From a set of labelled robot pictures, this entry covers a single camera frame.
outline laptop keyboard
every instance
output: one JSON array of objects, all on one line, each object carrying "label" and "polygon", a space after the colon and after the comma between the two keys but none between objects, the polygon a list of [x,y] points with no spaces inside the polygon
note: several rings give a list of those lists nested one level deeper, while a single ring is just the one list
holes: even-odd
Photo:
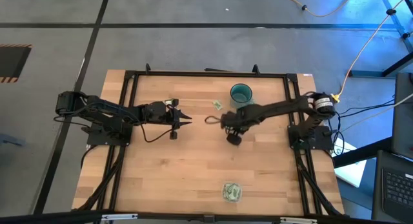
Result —
[{"label": "laptop keyboard", "polygon": [[385,172],[385,198],[413,208],[413,179]]}]

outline yellow cable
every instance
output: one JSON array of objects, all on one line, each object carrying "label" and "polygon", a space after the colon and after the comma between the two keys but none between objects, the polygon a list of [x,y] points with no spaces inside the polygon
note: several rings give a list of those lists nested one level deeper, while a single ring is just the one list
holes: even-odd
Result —
[{"label": "yellow cable", "polygon": [[[295,2],[297,5],[299,5],[299,6],[301,6],[301,7],[304,6],[303,4],[301,4],[301,3],[300,3],[299,1],[297,1],[297,0],[290,0],[290,1]],[[348,1],[349,1],[349,0],[346,0],[345,2],[343,2],[343,4],[341,4],[340,6],[338,6],[335,10],[333,10],[332,12],[329,12],[328,14],[324,14],[324,15],[314,14],[314,13],[312,13],[310,10],[308,10],[307,7],[305,8],[305,10],[306,10],[309,14],[313,15],[314,17],[326,17],[326,16],[328,16],[328,15],[331,15],[331,14],[337,12],[340,8],[342,8],[343,6],[345,6],[345,4],[347,4]]]},{"label": "yellow cable", "polygon": [[[404,0],[400,0],[392,9],[396,9]],[[386,18],[380,23],[380,25],[377,27],[376,31],[374,31],[374,33],[372,34],[372,36],[368,39],[368,41],[364,44],[363,48],[361,48],[361,50],[359,51],[359,53],[357,54],[357,57],[355,58],[355,60],[353,61],[353,63],[351,64],[350,68],[347,70],[346,73],[346,77],[344,78],[344,82],[343,85],[341,86],[341,90],[338,94],[331,94],[331,96],[336,100],[336,102],[340,102],[340,95],[343,93],[344,91],[344,86],[346,84],[348,75],[350,73],[350,71],[352,70],[354,64],[356,63],[356,61],[359,59],[361,53],[364,51],[364,49],[366,48],[366,46],[368,45],[369,42],[371,42],[371,40],[373,39],[373,37],[379,32],[380,28],[383,26],[383,24],[387,21],[387,19],[390,17],[390,15],[387,15]]]}]

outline bracket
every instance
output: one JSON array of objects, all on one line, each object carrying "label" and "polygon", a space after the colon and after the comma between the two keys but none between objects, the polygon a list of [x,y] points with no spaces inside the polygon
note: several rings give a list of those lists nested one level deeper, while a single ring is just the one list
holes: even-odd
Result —
[{"label": "bracket", "polygon": [[281,217],[281,223],[317,224],[316,219]]},{"label": "bracket", "polygon": [[314,137],[308,139],[299,138],[298,126],[288,126],[288,140],[290,148],[294,150],[332,150],[334,144],[331,136],[326,136],[324,133],[329,132],[329,127],[318,126],[314,129]]},{"label": "bracket", "polygon": [[103,214],[101,221],[137,219],[138,214]]},{"label": "bracket", "polygon": [[205,72],[230,72],[228,70],[214,69],[214,68],[205,68]]},{"label": "bracket", "polygon": [[287,73],[285,74],[287,79],[289,79],[291,82],[293,83],[298,83],[298,78],[297,78],[297,74],[295,73]]},{"label": "bracket", "polygon": [[259,69],[258,69],[258,65],[254,65],[252,67],[252,72],[255,73],[257,76],[261,75],[261,73],[259,72]]},{"label": "bracket", "polygon": [[90,129],[82,127],[82,130],[89,134],[87,141],[89,145],[128,146],[132,136],[132,125],[123,123],[122,127],[123,133],[116,136],[97,124],[92,124]]},{"label": "bracket", "polygon": [[123,79],[131,79],[135,75],[135,71],[127,70]]},{"label": "bracket", "polygon": [[146,65],[145,65],[145,74],[146,75],[149,75],[149,71],[151,71],[152,69],[150,68],[150,66],[149,66],[149,63],[147,63]]},{"label": "bracket", "polygon": [[205,215],[204,215],[204,222],[205,222],[205,223],[215,223],[215,215],[213,215],[213,214],[205,214]]}]

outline black metal frame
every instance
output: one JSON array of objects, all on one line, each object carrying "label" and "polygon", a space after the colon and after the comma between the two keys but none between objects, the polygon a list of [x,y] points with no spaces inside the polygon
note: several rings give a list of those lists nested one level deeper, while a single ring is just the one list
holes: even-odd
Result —
[{"label": "black metal frame", "polygon": [[[413,14],[413,5],[411,0],[405,0],[408,8]],[[387,9],[391,9],[392,5],[388,0],[383,0],[385,6]],[[400,71],[403,70],[407,65],[411,64],[413,62],[411,59],[413,58],[413,46],[410,44],[410,41],[407,39],[405,36],[410,36],[410,33],[406,33],[405,29],[401,25],[398,17],[396,14],[391,15],[391,18],[393,22],[398,26],[396,29],[398,30],[400,36],[402,37],[402,40],[404,44],[406,45],[406,48],[409,52],[407,56],[405,56],[403,59],[400,59],[398,62],[394,63],[392,66],[387,68],[386,70],[380,72],[380,71],[368,71],[368,70],[351,70],[349,73],[350,77],[371,77],[371,78],[389,78],[389,79],[394,79],[396,78],[396,74]]]},{"label": "black metal frame", "polygon": [[[123,86],[122,86],[122,92],[121,92],[121,99],[119,103],[122,103],[122,101],[125,100],[126,96],[126,88],[128,86],[128,83],[130,81],[130,78],[133,77],[133,85],[132,85],[132,91],[131,91],[131,96],[130,96],[130,102],[129,106],[132,106],[134,104],[134,100],[136,98],[136,92],[137,92],[137,83],[139,76],[203,76],[203,77],[258,77],[258,78],[274,78],[274,79],[282,79],[283,80],[283,86],[285,89],[285,95],[286,99],[292,99],[291,98],[291,93],[289,89],[289,83],[292,83],[293,88],[294,88],[294,95],[295,97],[299,97],[299,87],[298,87],[298,80],[297,80],[297,74],[269,74],[269,73],[261,73],[258,70],[258,67],[254,65],[252,72],[226,72],[226,71],[207,71],[207,72],[180,72],[180,71],[153,71],[150,69],[150,66],[146,64],[146,70],[145,71],[126,71],[125,76],[124,76],[124,81],[123,81]],[[289,120],[290,120],[290,125],[293,125],[295,123],[294,120],[294,115],[289,114]],[[304,121],[304,115],[302,112],[299,113],[299,120]],[[112,187],[112,195],[110,197],[110,204],[109,204],[109,209],[114,210],[115,204],[116,204],[116,194],[117,190],[119,188],[119,183],[120,183],[120,178],[121,178],[121,169],[122,169],[122,164],[123,164],[123,156],[125,155],[125,150],[126,146],[121,146],[119,153],[121,154],[121,167],[119,171],[116,173],[114,182],[113,182],[113,187]],[[110,150],[108,152],[108,156],[106,158],[106,168],[110,168],[109,165],[112,164],[113,161],[113,151],[114,151],[114,146],[110,146]],[[301,157],[301,153],[299,150],[294,150],[295,157]],[[312,161],[312,156],[311,156],[311,151],[306,150],[305,151],[306,159],[307,159],[307,167],[308,171],[314,179],[316,180],[316,174],[314,170],[314,165]],[[299,178],[299,187],[300,187],[300,193],[301,193],[301,202],[303,206],[303,213],[304,215],[310,214],[310,210],[308,207],[308,198],[307,198],[307,191],[306,191],[306,186],[305,186],[305,179],[303,175],[299,172],[297,168],[297,174]],[[103,208],[103,200],[105,196],[102,195],[99,198],[98,204],[101,204],[98,206],[98,209]],[[315,194],[313,193],[313,198],[314,198],[314,205],[316,208],[316,214],[322,214],[321,210],[321,204]],[[179,214],[182,217],[188,217],[187,219],[192,219],[191,214]],[[212,216],[213,219],[215,219],[215,215],[209,214],[209,216]],[[262,220],[263,218],[260,218],[257,216],[257,219],[255,221]]]},{"label": "black metal frame", "polygon": [[[386,7],[389,8],[390,3],[388,0],[383,0]],[[85,56],[84,56],[84,63],[79,72],[79,76],[76,80],[74,91],[79,92],[83,80],[86,75],[86,71],[90,62],[90,58],[92,57],[92,52],[97,40],[97,35],[101,28],[312,28],[312,29],[375,29],[378,27],[377,24],[276,24],[276,23],[102,23],[103,16],[106,11],[106,7],[108,4],[108,0],[103,0],[101,3],[101,7],[99,9],[99,13],[97,15],[97,19],[95,23],[0,23],[0,28],[91,28],[92,35],[90,36],[90,40],[88,46],[86,48]],[[384,24],[382,28],[384,29],[396,29],[401,35],[404,32],[403,27],[400,25],[400,22],[397,20],[395,15],[392,16],[394,24]],[[405,39],[406,47],[411,52],[413,47],[409,43],[407,39]],[[358,74],[360,71],[352,71],[352,76],[360,76]],[[167,75],[165,72],[153,72],[153,75]],[[198,76],[197,72],[191,72],[190,76]],[[225,74],[223,72],[218,72],[217,74],[211,74],[214,76],[231,76],[231,72]],[[270,77],[268,74],[261,74],[262,77]],[[242,77],[251,76],[251,73],[245,74]],[[57,139],[55,141],[53,150],[52,150],[52,157],[50,162],[47,164],[47,172],[42,179],[42,186],[40,193],[37,197],[37,202],[34,207],[34,214],[41,214],[43,213],[43,209],[46,204],[47,196],[52,186],[52,182],[54,179],[54,175],[57,169],[57,165],[59,163],[63,147],[65,144],[65,140],[68,134],[69,124],[63,123],[60,129],[60,132],[57,135]],[[108,158],[109,156],[113,157],[114,147],[110,147]],[[307,161],[311,161],[310,153],[306,152]],[[111,165],[111,161],[108,159],[106,165]],[[102,200],[104,200],[104,195],[100,199],[100,203],[103,204]]]},{"label": "black metal frame", "polygon": [[292,218],[300,218],[302,221],[308,220],[308,223],[319,224],[392,224],[384,221],[373,221],[365,219],[350,218],[348,216],[325,216],[319,214],[309,214],[305,216],[289,217],[289,216],[251,216],[251,215],[204,215],[204,214],[153,214],[153,213],[136,213],[136,212],[115,212],[113,210],[78,210],[76,212],[59,212],[53,214],[43,214],[42,216],[12,216],[0,218],[0,222],[4,224],[49,224],[49,223],[90,223],[104,221],[104,218],[109,218],[113,214],[124,214],[130,219],[170,219],[170,220],[190,220],[203,221],[205,223],[214,223],[217,221],[262,221],[272,223],[291,223]]},{"label": "black metal frame", "polygon": [[344,167],[353,163],[360,162],[362,160],[374,158],[379,150],[392,152],[391,146],[392,137],[388,137],[375,143],[371,143],[367,146],[360,147],[356,150],[351,150],[349,152],[343,153],[333,158],[334,168]]}]

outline gray concrete floor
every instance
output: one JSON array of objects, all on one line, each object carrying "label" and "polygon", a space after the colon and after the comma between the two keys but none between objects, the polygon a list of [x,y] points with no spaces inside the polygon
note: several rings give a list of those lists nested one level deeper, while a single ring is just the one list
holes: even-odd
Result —
[{"label": "gray concrete floor", "polygon": [[[0,22],[93,23],[101,1],[0,0]],[[343,0],[300,1],[323,14]],[[336,14],[318,19],[287,0],[109,0],[103,22],[378,24],[385,10],[381,0],[351,0]],[[412,16],[405,4],[398,16],[410,30]],[[0,216],[31,212],[59,126],[52,121],[56,97],[73,88],[90,34],[91,29],[0,28],[0,43],[34,46],[19,81],[0,84],[0,132],[27,142],[23,147],[0,147]],[[258,64],[262,72],[313,74],[318,91],[336,93],[371,34],[371,30],[102,29],[83,92],[100,94],[108,69],[143,70],[150,63],[153,69],[163,70],[210,67],[233,71],[250,71]],[[384,70],[406,54],[395,30],[380,31],[354,69]],[[393,94],[392,79],[350,78],[337,110],[376,105],[392,99]],[[344,119],[343,128],[374,112]],[[361,130],[369,134],[362,135]],[[362,147],[390,136],[391,130],[392,112],[387,112],[344,135],[346,141]],[[70,210],[85,144],[86,134],[77,126],[70,127],[45,212]],[[359,216],[346,204],[346,212]]]}]

